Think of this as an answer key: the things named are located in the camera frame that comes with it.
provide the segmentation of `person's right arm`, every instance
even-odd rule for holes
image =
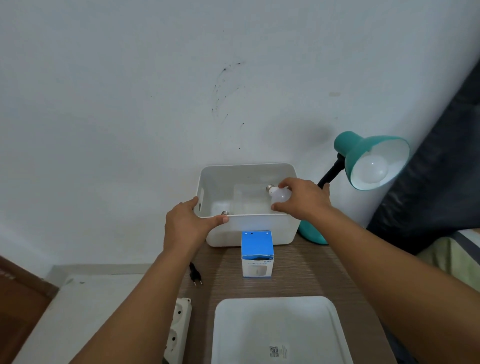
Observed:
[[[365,230],[330,205],[329,186],[287,178],[272,205],[309,221],[380,319],[421,363],[480,363],[480,293]]]

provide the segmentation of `black leather headboard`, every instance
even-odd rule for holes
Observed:
[[[480,228],[480,62],[367,227],[411,254],[470,228]]]

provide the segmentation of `lamp shade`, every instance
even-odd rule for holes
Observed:
[[[362,138],[354,132],[343,132],[336,137],[334,148],[345,157],[345,172],[350,184],[362,191],[392,180],[410,155],[405,139],[388,135]]]

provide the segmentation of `white light bulb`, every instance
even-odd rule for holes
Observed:
[[[268,194],[272,197],[272,204],[275,202],[285,202],[292,196],[292,191],[287,187],[278,188],[273,185],[268,185]]]
[[[364,183],[378,183],[387,176],[388,163],[382,156],[364,156],[355,163],[358,178]]]

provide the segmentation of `electrical socket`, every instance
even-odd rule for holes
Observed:
[[[181,364],[183,361],[191,313],[190,298],[177,298],[167,345],[163,354],[169,364]]]

